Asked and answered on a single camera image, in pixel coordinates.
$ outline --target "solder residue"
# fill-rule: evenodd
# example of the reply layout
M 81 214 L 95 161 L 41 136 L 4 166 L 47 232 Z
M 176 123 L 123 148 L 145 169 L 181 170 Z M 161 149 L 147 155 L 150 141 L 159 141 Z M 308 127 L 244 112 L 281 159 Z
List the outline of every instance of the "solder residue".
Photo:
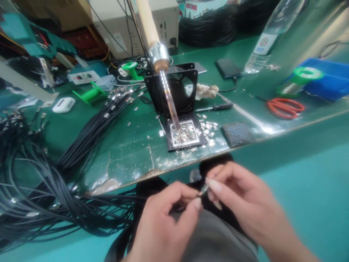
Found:
M 180 122 L 181 129 L 174 130 L 173 124 L 171 127 L 171 137 L 173 146 L 186 146 L 199 142 L 198 135 L 195 133 L 195 127 L 192 120 Z M 180 132 L 182 143 L 180 142 L 178 132 Z

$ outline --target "plastic water bottle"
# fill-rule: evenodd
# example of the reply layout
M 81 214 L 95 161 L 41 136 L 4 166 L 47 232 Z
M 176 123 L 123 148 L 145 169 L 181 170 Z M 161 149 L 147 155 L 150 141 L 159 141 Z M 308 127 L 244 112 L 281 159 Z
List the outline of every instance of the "plastic water bottle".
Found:
M 281 35 L 291 27 L 306 0 L 281 0 L 269 18 L 254 51 L 245 66 L 245 73 L 256 74 L 271 56 Z

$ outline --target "fingernail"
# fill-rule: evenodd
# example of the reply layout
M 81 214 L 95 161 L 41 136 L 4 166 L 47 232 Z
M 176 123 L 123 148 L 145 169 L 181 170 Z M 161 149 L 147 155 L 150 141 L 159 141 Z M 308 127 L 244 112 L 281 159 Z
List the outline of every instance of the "fingernail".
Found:
M 194 201 L 195 201 L 196 208 L 200 210 L 200 208 L 201 208 L 201 198 L 196 198 Z
M 208 199 L 212 202 L 212 201 L 214 201 L 214 195 L 213 195 L 213 193 L 211 192 L 211 191 L 208 191 L 207 192 L 207 196 L 208 196 Z
M 222 210 L 222 209 L 223 209 L 218 200 L 214 201 L 213 204 L 214 204 L 215 207 L 218 208 L 219 210 Z
M 218 194 L 222 190 L 222 187 L 217 183 L 217 181 L 214 181 L 211 179 L 207 179 L 207 181 L 208 181 L 208 185 L 210 186 L 210 188 L 214 193 Z

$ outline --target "blue plastic bin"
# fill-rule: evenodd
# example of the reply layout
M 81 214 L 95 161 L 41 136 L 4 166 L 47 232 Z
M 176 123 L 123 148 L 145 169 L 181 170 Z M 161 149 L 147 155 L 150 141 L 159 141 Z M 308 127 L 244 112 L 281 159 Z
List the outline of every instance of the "blue plastic bin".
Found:
M 305 91 L 330 101 L 349 94 L 349 65 L 316 58 L 305 60 L 299 67 L 313 67 L 324 73 L 324 77 L 308 83 Z

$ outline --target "soldering iron wooden handle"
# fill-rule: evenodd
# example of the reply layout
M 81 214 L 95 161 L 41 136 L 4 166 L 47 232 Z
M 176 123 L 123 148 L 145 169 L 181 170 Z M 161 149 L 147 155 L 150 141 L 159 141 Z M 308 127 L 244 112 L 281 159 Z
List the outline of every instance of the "soldering iron wooden handle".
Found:
M 152 48 L 156 43 L 160 43 L 160 38 L 157 34 L 149 2 L 148 0 L 137 0 L 137 6 L 143 24 L 145 38 L 147 39 L 149 48 Z
M 145 38 L 149 48 L 154 47 L 157 43 L 160 43 L 160 38 L 156 30 L 155 22 L 153 19 L 152 11 L 149 6 L 148 0 L 137 0 L 137 6 L 139 15 L 141 17 L 142 25 L 145 32 Z M 160 71 L 167 71 L 169 66 L 169 60 L 161 59 L 154 63 L 154 70 L 156 73 Z

